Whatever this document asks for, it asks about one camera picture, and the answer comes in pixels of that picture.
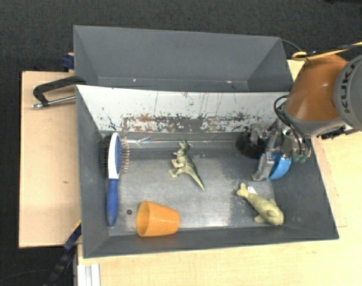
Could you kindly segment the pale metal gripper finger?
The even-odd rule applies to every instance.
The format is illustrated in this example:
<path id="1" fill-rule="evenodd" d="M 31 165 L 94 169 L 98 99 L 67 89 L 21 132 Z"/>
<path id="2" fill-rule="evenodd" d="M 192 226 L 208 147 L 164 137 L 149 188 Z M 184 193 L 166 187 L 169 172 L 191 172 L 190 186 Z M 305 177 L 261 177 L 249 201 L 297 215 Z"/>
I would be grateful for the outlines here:
<path id="1" fill-rule="evenodd" d="M 266 157 L 266 163 L 265 163 L 265 166 L 264 166 L 264 177 L 266 179 L 268 179 L 270 177 L 270 175 L 272 173 L 273 166 L 274 166 L 273 157 L 272 156 L 267 156 Z"/>
<path id="2" fill-rule="evenodd" d="M 267 179 L 269 175 L 269 160 L 267 155 L 262 155 L 258 162 L 258 167 L 255 172 L 251 174 L 253 181 L 262 181 Z"/>

